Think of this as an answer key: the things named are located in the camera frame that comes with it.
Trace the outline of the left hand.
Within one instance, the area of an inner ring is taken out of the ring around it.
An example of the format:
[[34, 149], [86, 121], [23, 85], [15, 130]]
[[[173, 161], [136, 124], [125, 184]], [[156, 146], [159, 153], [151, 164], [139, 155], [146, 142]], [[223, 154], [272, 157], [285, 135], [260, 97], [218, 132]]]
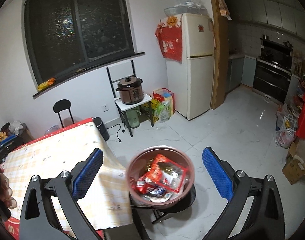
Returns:
[[17, 207], [16, 200], [12, 197], [12, 189], [9, 186], [9, 179], [4, 174], [4, 168], [0, 165], [0, 178], [1, 178], [1, 193], [0, 199], [3, 201], [5, 206], [9, 209]]

